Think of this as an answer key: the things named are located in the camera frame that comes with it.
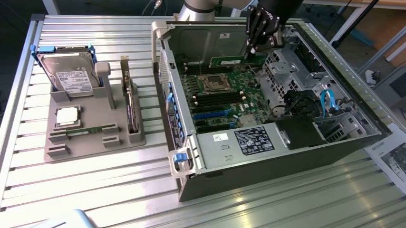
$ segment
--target cpu socket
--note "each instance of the cpu socket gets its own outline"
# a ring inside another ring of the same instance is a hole
[[[208,93],[231,90],[231,86],[224,74],[204,75],[201,76],[201,81],[204,84],[204,91]]]

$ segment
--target aluminum profile table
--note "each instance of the aluminum profile table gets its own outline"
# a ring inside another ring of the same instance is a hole
[[[97,227],[404,227],[404,195],[363,151],[335,164],[177,202],[152,77],[152,21],[169,17],[47,16],[32,21],[0,129],[0,227],[31,227],[81,209]],[[29,44],[92,43],[120,78],[129,56],[147,145],[55,164],[43,161],[49,81]]]

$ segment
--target hard drive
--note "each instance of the hard drive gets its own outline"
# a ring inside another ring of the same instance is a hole
[[[88,96],[92,89],[103,86],[95,73],[95,51],[92,46],[41,46],[31,54],[51,80],[53,91],[65,91],[69,97]]]

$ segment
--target gray plastic holder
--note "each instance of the gray plastic holder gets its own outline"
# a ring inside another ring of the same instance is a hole
[[[47,147],[47,154],[51,157],[57,157],[69,154],[69,148],[65,144],[59,144]]]
[[[119,146],[121,144],[119,135],[103,137],[101,141],[103,141],[103,145],[104,145],[105,148],[115,147],[115,146]]]
[[[133,83],[132,86],[132,100],[139,131],[129,133],[127,129],[127,104],[123,96],[123,86],[109,84],[108,63],[96,64],[96,73],[103,79],[104,87],[93,88],[93,95],[69,98],[64,96],[65,92],[52,92],[44,152],[45,162],[55,162],[103,152],[121,152],[147,143],[136,84]],[[77,123],[75,126],[55,127],[56,110],[64,107],[77,107]]]

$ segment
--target power supply label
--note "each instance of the power supply label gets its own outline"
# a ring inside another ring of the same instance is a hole
[[[240,151],[244,155],[262,153],[275,149],[264,127],[235,131],[234,133],[240,145]]]

